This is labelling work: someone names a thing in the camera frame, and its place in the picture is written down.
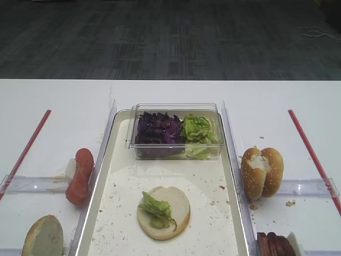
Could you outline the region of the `purple cabbage pile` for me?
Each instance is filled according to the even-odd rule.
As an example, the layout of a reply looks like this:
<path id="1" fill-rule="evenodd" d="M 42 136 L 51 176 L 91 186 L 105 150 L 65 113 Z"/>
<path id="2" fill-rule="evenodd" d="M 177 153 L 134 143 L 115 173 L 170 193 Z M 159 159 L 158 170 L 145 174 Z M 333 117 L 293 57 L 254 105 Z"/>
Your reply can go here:
<path id="1" fill-rule="evenodd" d="M 137 155 L 140 158 L 165 158 L 181 154 L 182 148 L 161 148 L 160 144 L 184 144 L 181 136 L 182 123 L 176 115 L 170 117 L 167 113 L 148 113 L 140 115 L 137 125 L 136 144 L 156 145 L 150 148 L 139 148 Z"/>

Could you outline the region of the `green lettuce pile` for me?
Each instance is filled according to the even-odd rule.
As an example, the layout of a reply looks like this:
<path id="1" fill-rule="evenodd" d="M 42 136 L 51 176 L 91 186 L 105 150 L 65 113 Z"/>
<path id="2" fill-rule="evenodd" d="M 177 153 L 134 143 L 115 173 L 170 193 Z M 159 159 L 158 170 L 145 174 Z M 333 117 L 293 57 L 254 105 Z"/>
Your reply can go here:
<path id="1" fill-rule="evenodd" d="M 217 144 L 214 134 L 214 123 L 202 116 L 188 114 L 182 123 L 181 136 L 186 144 Z M 189 147 L 185 148 L 185 155 L 195 159 L 209 159 L 216 157 L 219 152 L 217 147 Z"/>

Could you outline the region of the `clear plastic salad box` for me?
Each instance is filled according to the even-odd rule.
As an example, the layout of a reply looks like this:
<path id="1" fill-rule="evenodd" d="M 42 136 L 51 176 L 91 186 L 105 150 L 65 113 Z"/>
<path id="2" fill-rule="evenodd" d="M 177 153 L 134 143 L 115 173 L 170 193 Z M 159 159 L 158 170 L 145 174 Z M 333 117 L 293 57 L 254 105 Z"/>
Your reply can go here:
<path id="1" fill-rule="evenodd" d="M 131 109 L 126 147 L 137 159 L 217 159 L 223 146 L 214 103 L 140 103 Z"/>

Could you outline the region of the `red rail left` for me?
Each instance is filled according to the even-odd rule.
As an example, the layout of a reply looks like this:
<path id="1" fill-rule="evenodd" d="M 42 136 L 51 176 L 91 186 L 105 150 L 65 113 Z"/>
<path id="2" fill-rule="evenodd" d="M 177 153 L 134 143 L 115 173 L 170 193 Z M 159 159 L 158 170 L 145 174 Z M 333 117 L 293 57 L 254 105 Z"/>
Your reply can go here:
<path id="1" fill-rule="evenodd" d="M 43 126 L 45 125 L 48 117 L 51 114 L 51 110 L 48 109 L 43 118 L 40 120 L 38 126 L 36 127 L 34 133 L 32 134 L 32 136 L 30 137 L 28 143 L 26 144 L 24 150 L 22 151 L 20 157 L 18 158 L 17 162 L 15 163 L 12 171 L 10 172 L 10 174 L 8 174 L 5 178 L 4 178 L 4 184 L 1 185 L 1 196 L 0 199 L 2 199 L 5 195 L 5 192 L 7 190 L 7 188 L 9 187 L 9 185 L 11 184 L 11 181 L 13 180 L 14 176 L 16 175 L 20 165 L 22 164 L 23 160 L 25 159 L 28 151 L 30 150 L 30 148 L 32 147 L 33 143 L 35 142 L 36 138 L 38 137 L 41 129 L 43 128 Z"/>

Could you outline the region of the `red rail right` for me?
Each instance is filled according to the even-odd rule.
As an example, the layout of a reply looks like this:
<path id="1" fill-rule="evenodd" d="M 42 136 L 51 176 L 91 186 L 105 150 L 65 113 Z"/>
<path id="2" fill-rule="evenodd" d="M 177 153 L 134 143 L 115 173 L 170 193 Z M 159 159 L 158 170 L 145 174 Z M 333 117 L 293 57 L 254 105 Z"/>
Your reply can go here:
<path id="1" fill-rule="evenodd" d="M 302 141 L 303 141 L 303 143 L 304 143 L 304 145 L 305 145 L 305 147 L 306 147 L 316 169 L 318 170 L 321 178 L 324 180 L 324 184 L 327 187 L 327 189 L 331 195 L 331 198 L 334 202 L 334 205 L 340 214 L 340 200 L 339 200 L 339 197 L 336 195 L 336 189 L 334 189 L 332 186 L 331 179 L 328 178 L 326 172 L 324 171 L 324 169 L 323 169 L 317 155 L 315 154 L 315 152 L 314 152 L 314 150 L 313 150 L 313 148 L 312 148 L 302 126 L 300 125 L 294 111 L 292 109 L 290 109 L 290 110 L 288 110 L 288 113 L 289 113 L 299 135 L 301 136 Z"/>

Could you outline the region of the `white pusher block left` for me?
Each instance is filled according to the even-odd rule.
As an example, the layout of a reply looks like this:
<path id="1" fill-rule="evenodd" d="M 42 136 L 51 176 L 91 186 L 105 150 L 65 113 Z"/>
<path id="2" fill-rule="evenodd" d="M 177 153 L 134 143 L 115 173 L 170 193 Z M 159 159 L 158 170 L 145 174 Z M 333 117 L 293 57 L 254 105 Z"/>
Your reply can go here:
<path id="1" fill-rule="evenodd" d="M 71 181 L 76 173 L 77 162 L 74 158 L 69 160 L 69 163 L 66 167 L 65 176 L 67 180 Z"/>

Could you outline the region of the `sesame bun right piece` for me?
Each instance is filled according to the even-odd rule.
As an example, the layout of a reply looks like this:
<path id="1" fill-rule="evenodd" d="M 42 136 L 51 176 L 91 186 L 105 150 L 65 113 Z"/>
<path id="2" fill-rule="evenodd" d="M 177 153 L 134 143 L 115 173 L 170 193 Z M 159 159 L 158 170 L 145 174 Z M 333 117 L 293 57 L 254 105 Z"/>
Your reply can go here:
<path id="1" fill-rule="evenodd" d="M 281 186 L 284 162 L 282 155 L 274 148 L 265 148 L 261 152 L 267 169 L 262 196 L 269 198 L 275 195 Z"/>

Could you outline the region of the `lettuce leaf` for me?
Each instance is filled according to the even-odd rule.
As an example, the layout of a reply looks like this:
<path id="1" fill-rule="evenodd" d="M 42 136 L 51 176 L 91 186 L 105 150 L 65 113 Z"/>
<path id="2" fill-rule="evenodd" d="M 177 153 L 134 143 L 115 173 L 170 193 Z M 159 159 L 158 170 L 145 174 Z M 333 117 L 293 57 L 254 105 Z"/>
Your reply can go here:
<path id="1" fill-rule="evenodd" d="M 170 227 L 170 223 L 175 225 L 173 231 L 177 229 L 177 223 L 172 218 L 171 206 L 168 201 L 158 201 L 150 194 L 143 191 L 142 202 L 139 208 L 151 214 L 150 226 L 157 229 L 166 229 Z"/>

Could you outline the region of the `bun half lower left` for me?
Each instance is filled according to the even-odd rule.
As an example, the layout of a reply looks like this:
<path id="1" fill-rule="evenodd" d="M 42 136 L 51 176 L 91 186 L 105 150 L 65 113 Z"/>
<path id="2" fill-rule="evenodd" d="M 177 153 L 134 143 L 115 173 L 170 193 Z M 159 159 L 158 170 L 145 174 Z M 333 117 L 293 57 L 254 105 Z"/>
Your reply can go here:
<path id="1" fill-rule="evenodd" d="M 29 229 L 21 255 L 61 256 L 63 245 L 63 230 L 59 220 L 53 215 L 46 215 Z"/>

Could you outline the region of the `clear pusher track right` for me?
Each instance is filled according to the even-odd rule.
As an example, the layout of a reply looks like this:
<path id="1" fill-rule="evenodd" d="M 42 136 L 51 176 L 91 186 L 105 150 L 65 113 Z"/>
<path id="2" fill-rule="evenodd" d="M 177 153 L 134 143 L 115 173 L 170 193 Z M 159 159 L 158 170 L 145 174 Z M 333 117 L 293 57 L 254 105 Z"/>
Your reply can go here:
<path id="1" fill-rule="evenodd" d="M 338 198 L 340 193 L 333 179 L 282 180 L 276 196 L 331 197 Z"/>

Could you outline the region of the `brown meat patties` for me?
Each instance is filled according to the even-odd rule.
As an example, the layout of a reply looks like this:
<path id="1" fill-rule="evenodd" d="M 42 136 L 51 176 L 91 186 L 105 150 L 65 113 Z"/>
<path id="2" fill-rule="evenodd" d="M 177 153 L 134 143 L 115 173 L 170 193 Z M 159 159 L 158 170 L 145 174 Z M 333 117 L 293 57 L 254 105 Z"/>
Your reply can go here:
<path id="1" fill-rule="evenodd" d="M 289 240 L 274 232 L 257 233 L 257 244 L 261 256 L 296 256 Z"/>

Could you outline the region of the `bun bottom half on tray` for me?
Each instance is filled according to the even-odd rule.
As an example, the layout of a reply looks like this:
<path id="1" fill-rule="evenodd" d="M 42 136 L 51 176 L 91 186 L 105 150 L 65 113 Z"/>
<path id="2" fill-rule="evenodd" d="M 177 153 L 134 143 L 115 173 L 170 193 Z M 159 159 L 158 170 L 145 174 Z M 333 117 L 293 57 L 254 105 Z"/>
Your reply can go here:
<path id="1" fill-rule="evenodd" d="M 171 216 L 177 223 L 177 229 L 173 231 L 175 225 L 172 223 L 166 229 L 157 229 L 150 226 L 151 214 L 140 209 L 138 205 L 137 220 L 142 230 L 151 238 L 159 241 L 168 240 L 180 234 L 188 225 L 191 215 L 190 203 L 185 193 L 176 187 L 162 186 L 155 187 L 147 193 L 158 201 L 169 202 L 172 211 Z"/>

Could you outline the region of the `white rectangular tray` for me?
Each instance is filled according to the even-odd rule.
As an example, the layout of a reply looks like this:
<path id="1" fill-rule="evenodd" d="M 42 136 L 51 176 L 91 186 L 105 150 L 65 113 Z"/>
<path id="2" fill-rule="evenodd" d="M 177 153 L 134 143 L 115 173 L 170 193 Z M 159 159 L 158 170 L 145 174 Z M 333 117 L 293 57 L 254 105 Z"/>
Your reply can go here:
<path id="1" fill-rule="evenodd" d="M 131 112 L 116 113 L 77 255 L 247 255 L 228 154 L 216 160 L 138 160 L 125 146 Z M 177 187 L 191 215 L 178 236 L 157 241 L 137 221 L 144 191 Z"/>

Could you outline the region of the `sesame bun left piece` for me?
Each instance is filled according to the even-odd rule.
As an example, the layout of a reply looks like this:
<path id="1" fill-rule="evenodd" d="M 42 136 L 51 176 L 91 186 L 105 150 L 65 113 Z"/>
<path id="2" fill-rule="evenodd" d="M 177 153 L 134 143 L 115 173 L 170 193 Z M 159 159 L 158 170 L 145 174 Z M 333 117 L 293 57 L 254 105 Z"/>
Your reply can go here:
<path id="1" fill-rule="evenodd" d="M 241 160 L 241 174 L 245 194 L 251 200 L 260 198 L 263 192 L 265 178 L 269 170 L 269 161 L 255 147 L 245 151 Z"/>

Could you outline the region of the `clear pusher track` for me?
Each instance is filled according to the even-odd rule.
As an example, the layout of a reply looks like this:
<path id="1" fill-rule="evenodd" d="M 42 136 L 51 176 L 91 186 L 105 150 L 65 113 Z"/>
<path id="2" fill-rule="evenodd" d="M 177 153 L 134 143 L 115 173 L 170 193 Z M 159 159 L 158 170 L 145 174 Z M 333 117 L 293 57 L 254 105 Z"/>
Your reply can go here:
<path id="1" fill-rule="evenodd" d="M 1 195 L 6 193 L 62 193 L 69 184 L 64 177 L 26 177 L 6 175 L 1 182 Z"/>
<path id="2" fill-rule="evenodd" d="M 276 196 L 331 197 L 338 198 L 340 193 L 333 179 L 282 180 Z"/>

